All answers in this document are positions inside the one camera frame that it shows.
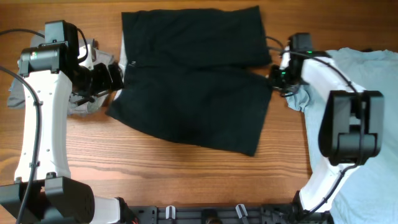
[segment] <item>cable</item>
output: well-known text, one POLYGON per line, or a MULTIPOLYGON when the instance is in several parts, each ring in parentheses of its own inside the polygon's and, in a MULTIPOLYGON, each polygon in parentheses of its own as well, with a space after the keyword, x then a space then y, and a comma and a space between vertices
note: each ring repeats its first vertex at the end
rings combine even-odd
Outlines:
POLYGON ((280 47, 281 49, 285 49, 285 47, 284 47, 284 45, 282 44, 282 42, 279 41, 278 39, 273 38, 273 37, 270 37, 270 36, 266 36, 266 38, 275 41, 275 42, 279 45, 279 47, 280 47))
POLYGON ((356 91, 356 89, 354 88, 353 84, 335 67, 331 66, 329 63, 324 62, 322 60, 320 60, 319 58, 315 58, 315 57, 311 57, 309 55, 303 54, 303 53, 298 53, 298 52, 294 52, 291 50, 283 50, 283 49, 278 49, 275 47, 268 47, 269 50, 275 50, 278 51, 280 53, 290 53, 290 54, 294 54, 294 55, 298 55, 298 56, 302 56, 302 57, 306 57, 312 60, 316 60, 317 62, 320 62, 324 65, 326 65, 327 67, 331 68, 333 71, 335 71, 348 85, 348 87, 350 87, 354 93, 358 94, 358 91, 356 91))
POLYGON ((39 154, 40 131, 41 131, 40 126, 42 123, 42 121, 41 121, 42 111, 40 108, 41 102, 40 102, 39 97, 37 96, 36 92, 34 91, 34 89, 21 76, 4 68, 3 66, 0 66, 0 70, 12 75, 14 78, 16 78, 18 81, 20 81, 29 90, 30 94, 33 97, 34 106, 36 107, 36 132, 35 132, 35 141, 34 141, 34 147, 33 147, 32 168, 30 169, 29 181, 27 183, 24 198, 22 199, 21 207, 19 208, 19 213, 18 213, 18 217, 17 217, 17 221, 16 221, 17 224, 20 224, 22 217, 24 215, 24 211, 25 211, 25 208, 27 205, 27 200, 29 198, 30 189, 32 188, 33 179, 35 177, 36 168, 37 168, 37 156, 39 154))
POLYGON ((284 94, 284 95, 280 95, 280 96, 283 97, 283 98, 286 98, 286 97, 294 96, 294 95, 296 95, 298 92, 299 92, 299 90, 294 91, 294 92, 291 93, 291 94, 284 94))
POLYGON ((4 30, 4 31, 0 32, 0 35, 8 34, 10 32, 28 32, 28 33, 35 34, 35 35, 38 35, 39 37, 43 37, 44 38, 43 34, 41 34, 39 32, 36 32, 36 31, 33 31, 33 30, 29 30, 29 29, 9 29, 9 30, 4 30))
POLYGON ((79 58, 77 60, 78 63, 82 63, 82 62, 84 62, 87 59, 87 56, 88 56, 87 41, 86 41, 86 37, 83 34, 83 32, 81 31, 81 29, 77 28, 77 31, 79 31, 81 37, 83 38, 83 41, 85 42, 85 46, 86 46, 86 55, 84 55, 82 58, 79 58))
POLYGON ((320 62, 320 63, 326 65, 327 67, 329 67, 333 71, 335 71, 347 83, 347 85, 353 90, 353 92, 358 96, 358 109, 360 110, 359 117, 360 117, 360 120, 361 120, 361 124, 360 124, 361 130, 360 130, 360 134, 359 134, 359 149, 358 149, 359 150, 359 157, 358 157, 358 159, 357 159, 357 161, 355 162, 354 165, 348 166, 345 169, 343 169, 343 171, 340 171, 339 178, 337 179, 337 181, 335 182, 335 184, 333 185, 333 187, 331 188, 329 193, 326 195, 326 197, 324 197, 323 200, 315 208, 313 208, 311 211, 309 211, 304 216, 302 216, 301 219, 299 220, 299 221, 302 221, 302 220, 306 219, 307 217, 309 217, 311 214, 315 213, 325 203, 327 203, 328 199, 333 195, 333 193, 337 189, 338 185, 340 184, 341 180, 343 179, 343 177, 345 176, 347 171, 349 171, 350 169, 357 168, 357 166, 359 166, 362 163, 362 160, 363 160, 362 147, 363 147, 363 136, 364 136, 364 108, 362 106, 360 94, 354 88, 353 84, 337 68, 331 66, 329 63, 327 63, 325 61, 322 61, 319 58, 311 57, 309 55, 298 53, 298 52, 294 52, 294 51, 290 51, 290 50, 277 49, 275 47, 268 47, 268 49, 281 52, 282 54, 283 53, 290 53, 290 54, 294 54, 294 55, 299 55, 299 56, 306 57, 306 58, 315 60, 317 62, 320 62))

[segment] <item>table surface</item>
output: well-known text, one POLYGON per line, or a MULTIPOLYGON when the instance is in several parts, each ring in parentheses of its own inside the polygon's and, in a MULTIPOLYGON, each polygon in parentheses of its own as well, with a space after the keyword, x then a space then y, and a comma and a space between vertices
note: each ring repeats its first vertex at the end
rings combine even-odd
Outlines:
MULTIPOLYGON (((209 7, 230 11, 255 5, 261 7, 267 34, 280 40, 310 32, 320 50, 398 50, 398 3, 387 0, 0 4, 0 30, 40 30, 46 21, 64 19, 119 58, 123 11, 209 7)), ((31 37, 17 33, 0 37, 0 64, 17 72, 16 61, 31 37)), ((0 185, 12 183, 23 138, 24 110, 6 107, 11 82, 10 76, 0 75, 0 185)), ((67 121, 72 178, 89 184, 95 195, 123 197, 129 205, 287 203, 311 174, 303 116, 276 93, 254 157, 156 139, 105 116, 105 110, 67 121)), ((3 208, 0 217, 0 223, 14 222, 3 208)))

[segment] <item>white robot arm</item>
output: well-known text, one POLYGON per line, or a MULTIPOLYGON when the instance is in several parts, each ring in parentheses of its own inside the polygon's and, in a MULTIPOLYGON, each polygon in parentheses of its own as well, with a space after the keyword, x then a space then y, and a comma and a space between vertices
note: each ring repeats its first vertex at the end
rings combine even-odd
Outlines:
POLYGON ((380 92, 352 82, 328 54, 314 51, 309 34, 295 34, 289 40, 289 46, 280 50, 280 66, 270 74, 274 86, 294 91, 300 84, 311 85, 327 102, 319 133, 323 156, 295 198, 305 218, 329 211, 349 176, 378 155, 384 101, 380 92))
POLYGON ((0 187, 1 205, 17 218, 17 223, 131 222, 134 214, 122 198, 94 197, 88 185, 71 180, 66 152, 71 93, 80 96, 74 101, 79 105, 91 101, 92 96, 118 90, 123 87, 119 71, 113 65, 93 65, 91 46, 73 24, 46 23, 45 43, 24 49, 19 60, 19 75, 27 83, 24 84, 24 140, 15 184, 0 187), (80 49, 78 32, 85 41, 80 49), (39 139, 37 154, 32 150, 36 138, 39 139), (22 199, 24 194, 28 195, 27 199, 22 199))

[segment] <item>white arm casing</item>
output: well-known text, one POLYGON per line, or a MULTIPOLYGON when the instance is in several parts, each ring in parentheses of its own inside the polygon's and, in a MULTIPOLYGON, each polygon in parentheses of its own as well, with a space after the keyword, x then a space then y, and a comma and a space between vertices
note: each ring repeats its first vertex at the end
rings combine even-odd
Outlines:
POLYGON ((90 224, 118 223, 120 220, 120 205, 116 198, 94 197, 94 218, 90 224))
MULTIPOLYGON (((52 74, 50 70, 32 72, 25 78, 36 91, 42 101, 42 129, 39 144, 38 161, 40 165, 34 180, 46 178, 47 173, 54 172, 57 177, 69 177, 70 170, 67 161, 66 131, 67 110, 72 83, 62 72, 52 74)), ((23 182, 29 180, 32 162, 33 146, 36 130, 36 108, 32 95, 25 91, 25 128, 22 154, 14 180, 21 177, 23 182)))
MULTIPOLYGON (((338 69, 341 74, 343 74, 347 80, 350 79, 337 67, 337 64, 332 58, 328 57, 317 57, 318 59, 329 63, 331 66, 338 69)), ((282 62, 280 64, 280 69, 284 69, 289 66, 290 55, 289 53, 284 53, 282 56, 282 62)), ((332 90, 344 90, 347 92, 353 92, 353 90, 347 86, 347 83, 330 67, 323 63, 317 62, 316 60, 306 59, 304 60, 302 67, 302 80, 310 84, 316 91, 320 94, 322 99, 327 102, 329 93, 332 90)), ((358 92, 365 90, 362 86, 352 82, 352 85, 358 92)), ((311 211, 315 208, 323 198, 326 197, 331 188, 334 186, 337 179, 340 177, 340 172, 353 164, 339 164, 337 166, 332 166, 326 157, 321 157, 319 160, 310 180, 307 184, 300 190, 300 201, 302 208, 304 210, 311 211)), ((337 186, 333 195, 328 199, 322 207, 320 207, 317 212, 325 212, 331 209, 333 199, 339 192, 340 188, 343 186, 348 177, 358 169, 350 169, 346 172, 345 176, 342 178, 340 184, 337 186)))

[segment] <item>wood grain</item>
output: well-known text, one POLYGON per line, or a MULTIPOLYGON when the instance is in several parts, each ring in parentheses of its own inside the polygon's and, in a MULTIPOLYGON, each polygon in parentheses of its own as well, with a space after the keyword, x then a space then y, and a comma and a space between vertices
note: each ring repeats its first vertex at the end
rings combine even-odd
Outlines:
MULTIPOLYGON (((268 35, 286 40, 311 32, 318 49, 398 50, 394 1, 162 1, 73 4, 1 4, 0 30, 44 28, 65 19, 94 37, 117 58, 123 11, 260 5, 268 35)), ((0 37, 0 64, 17 71, 30 34, 0 37)), ((0 185, 11 184, 22 147, 24 111, 6 108, 12 78, 0 75, 0 185)), ((273 94, 255 157, 175 144, 135 131, 104 115, 106 108, 67 122, 72 178, 90 184, 96 195, 123 197, 130 205, 232 205, 284 203, 308 180, 307 142, 302 114, 273 94)), ((0 208, 0 223, 14 219, 0 208)))

